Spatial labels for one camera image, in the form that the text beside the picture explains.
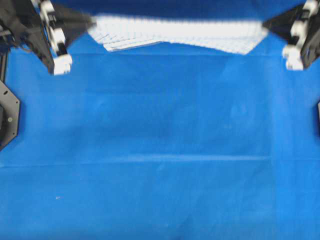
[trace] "blue surface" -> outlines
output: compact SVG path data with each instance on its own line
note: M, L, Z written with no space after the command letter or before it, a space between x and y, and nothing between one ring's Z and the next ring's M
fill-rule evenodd
M261 20L298 3L66 1ZM283 46L270 35L247 56L168 43L107 53L86 35L58 77L13 51L6 83L22 106L0 153L0 239L319 239L320 62L286 71Z

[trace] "black mount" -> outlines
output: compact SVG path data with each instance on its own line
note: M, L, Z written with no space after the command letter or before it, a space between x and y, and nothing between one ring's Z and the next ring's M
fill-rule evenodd
M5 85L8 53L0 57L0 151L18 134L20 101Z
M289 45L296 45L299 37L291 35L292 26L295 21L307 21L307 37L300 50L304 69L320 57L320 10L311 17L309 13L302 4L263 23L263 27L286 40Z

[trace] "white plastic part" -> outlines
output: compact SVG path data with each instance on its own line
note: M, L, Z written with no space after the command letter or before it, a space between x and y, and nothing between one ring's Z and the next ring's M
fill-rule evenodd
M317 0L307 0L303 6L303 9L310 11L310 14L309 14L309 18L310 18L311 16L314 16L318 13L319 3Z
M297 47L302 48L308 35L308 21L295 21L291 28L291 36L299 37Z
M286 69L293 71L302 71L304 69L304 64L301 61L301 58L290 57L286 61Z
M61 55L53 59L54 61L54 75L63 75L71 71L71 65L73 63L69 54Z
M285 59L299 59L301 57L301 48L298 48L296 45L287 45L282 51L282 56Z
M61 28L53 29L52 27L47 27L48 38L50 45L55 53L59 51L58 44L65 44L66 37L64 31Z
M40 16L41 16L41 19L46 23L49 23L48 14L54 11L55 11L55 8L52 5L51 1L46 0L40 4Z

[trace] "blue tablecloth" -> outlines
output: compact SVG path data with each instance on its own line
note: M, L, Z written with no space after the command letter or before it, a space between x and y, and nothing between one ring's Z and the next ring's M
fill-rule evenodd
M92 14L266 20L298 0L68 0ZM88 35L65 76L14 50L18 137L0 153L1 240L320 238L320 62Z

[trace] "white cloth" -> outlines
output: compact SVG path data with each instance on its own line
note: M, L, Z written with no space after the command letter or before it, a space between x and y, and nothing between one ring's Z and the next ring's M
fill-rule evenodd
M104 15L89 34L108 51L169 42L247 54L268 34L259 21L171 20Z

